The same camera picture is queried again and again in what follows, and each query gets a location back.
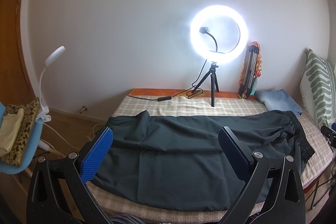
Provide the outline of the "plaid bed cover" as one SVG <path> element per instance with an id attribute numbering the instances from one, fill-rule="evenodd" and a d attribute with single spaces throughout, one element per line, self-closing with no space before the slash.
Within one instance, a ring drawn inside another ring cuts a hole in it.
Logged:
<path id="1" fill-rule="evenodd" d="M 246 116 L 267 111 L 264 104 L 258 100 L 218 98 L 215 107 L 211 107 L 209 101 L 209 98 L 202 97 L 190 100 L 185 97 L 177 97 L 165 102 L 137 100 L 135 98 L 125 97 L 113 115 L 134 116 L 143 110 L 147 110 L 150 115 L 154 116 Z M 302 185 L 304 189 L 307 189 L 330 165 L 333 152 L 325 137 L 320 133 L 307 112 L 303 112 L 298 120 L 303 127 L 307 141 L 315 151 L 314 155 L 307 162 L 301 176 Z M 222 211 L 185 212 L 148 207 L 115 196 L 95 186 L 91 182 L 87 185 L 96 198 L 96 201 L 108 215 L 129 213 L 149 222 L 172 223 L 215 222 L 224 215 Z"/>

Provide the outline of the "green striped white pillow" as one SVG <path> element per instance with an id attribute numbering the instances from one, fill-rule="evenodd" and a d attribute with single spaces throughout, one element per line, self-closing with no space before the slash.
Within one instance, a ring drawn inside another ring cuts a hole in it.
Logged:
<path id="1" fill-rule="evenodd" d="M 327 60 L 313 50 L 306 53 L 305 66 L 300 83 L 305 110 L 318 127 L 331 128 L 335 122 L 335 73 Z"/>

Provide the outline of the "folded blue jeans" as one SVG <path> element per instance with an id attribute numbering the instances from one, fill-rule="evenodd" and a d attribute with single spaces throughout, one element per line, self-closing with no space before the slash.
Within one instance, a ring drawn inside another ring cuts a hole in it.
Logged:
<path id="1" fill-rule="evenodd" d="M 291 111 L 295 116 L 302 115 L 302 110 L 295 100 L 284 90 L 255 91 L 255 97 L 268 111 Z"/>

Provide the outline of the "black mini tripod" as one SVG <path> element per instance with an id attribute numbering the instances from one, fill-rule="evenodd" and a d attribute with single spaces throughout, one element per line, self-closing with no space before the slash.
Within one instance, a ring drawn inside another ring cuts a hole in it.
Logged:
<path id="1" fill-rule="evenodd" d="M 193 90 L 191 91 L 192 94 L 195 94 L 197 90 L 201 87 L 201 84 L 207 79 L 207 77 L 210 77 L 211 80 L 211 106 L 215 106 L 215 93 L 219 92 L 219 85 L 218 85 L 218 79 L 216 74 L 216 69 L 219 66 L 216 62 L 212 62 L 211 66 L 209 68 L 209 71 L 201 78 L 201 80 L 195 85 Z"/>

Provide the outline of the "leopard print cloth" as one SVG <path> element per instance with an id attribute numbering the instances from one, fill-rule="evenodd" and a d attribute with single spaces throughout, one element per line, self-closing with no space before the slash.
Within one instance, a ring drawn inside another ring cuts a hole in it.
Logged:
<path id="1" fill-rule="evenodd" d="M 27 143 L 29 141 L 36 118 L 38 116 L 38 111 L 40 108 L 39 98 L 35 97 L 27 105 L 9 104 L 5 108 L 3 116 L 6 114 L 16 114 L 18 109 L 20 108 L 23 108 L 25 110 L 25 113 L 17 138 L 15 139 L 15 143 L 11 151 L 6 155 L 1 156 L 1 161 L 14 166 L 20 166 L 22 162 L 23 154 L 26 150 Z"/>

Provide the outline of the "folded silver tripod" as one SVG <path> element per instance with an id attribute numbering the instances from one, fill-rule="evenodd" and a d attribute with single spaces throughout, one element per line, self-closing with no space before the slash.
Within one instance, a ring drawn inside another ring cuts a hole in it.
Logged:
<path id="1" fill-rule="evenodd" d="M 256 57 L 259 53 L 259 48 L 255 44 L 247 46 L 246 55 L 244 59 L 243 70 L 240 76 L 238 97 L 243 98 L 244 93 L 248 89 L 249 79 L 254 75 L 255 69 L 252 68 L 255 65 Z"/>

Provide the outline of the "light blue chair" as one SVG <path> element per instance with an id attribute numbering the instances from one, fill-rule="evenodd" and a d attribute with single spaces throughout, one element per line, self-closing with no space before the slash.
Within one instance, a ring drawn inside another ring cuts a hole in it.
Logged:
<path id="1" fill-rule="evenodd" d="M 20 108 L 25 114 L 17 138 L 11 151 L 1 157 L 1 172 L 5 174 L 17 174 L 29 167 L 42 134 L 42 120 L 37 118 L 40 108 L 38 98 L 27 105 L 1 105 L 1 117 L 15 114 Z"/>

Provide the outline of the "cream folded cloth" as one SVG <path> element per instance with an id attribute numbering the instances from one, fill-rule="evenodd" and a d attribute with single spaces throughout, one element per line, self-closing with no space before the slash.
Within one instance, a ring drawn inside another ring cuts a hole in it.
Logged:
<path id="1" fill-rule="evenodd" d="M 16 114 L 6 114 L 3 116 L 0 131 L 1 156 L 4 156 L 11 151 L 21 127 L 24 113 L 25 110 L 20 108 Z"/>

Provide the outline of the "white clip desk lamp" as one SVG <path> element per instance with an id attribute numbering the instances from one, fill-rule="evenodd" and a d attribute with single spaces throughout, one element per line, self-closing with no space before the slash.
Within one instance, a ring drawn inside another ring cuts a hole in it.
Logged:
<path id="1" fill-rule="evenodd" d="M 50 67 L 56 63 L 60 56 L 65 52 L 65 46 L 59 46 L 52 51 L 43 63 L 43 68 L 38 80 L 38 97 L 39 97 L 39 111 L 37 121 L 50 122 L 52 120 L 49 108 L 49 96 L 51 94 L 50 89 L 55 80 L 52 80 Z"/>

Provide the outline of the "wooden door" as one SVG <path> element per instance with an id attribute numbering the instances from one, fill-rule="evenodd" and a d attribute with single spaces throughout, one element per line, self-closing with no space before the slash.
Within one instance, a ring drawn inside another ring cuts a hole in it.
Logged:
<path id="1" fill-rule="evenodd" d="M 21 42 L 22 0 L 1 0 L 1 103 L 20 105 L 35 98 Z"/>

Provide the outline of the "dark green pants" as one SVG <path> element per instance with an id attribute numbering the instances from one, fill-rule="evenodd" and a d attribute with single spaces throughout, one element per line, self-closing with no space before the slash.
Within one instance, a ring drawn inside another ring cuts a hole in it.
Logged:
<path id="1" fill-rule="evenodd" d="M 108 119 L 113 143 L 93 184 L 113 195 L 166 210 L 223 211 L 240 193 L 218 133 L 227 126 L 252 151 L 294 158 L 303 171 L 314 149 L 290 111 L 249 116 L 135 116 Z"/>

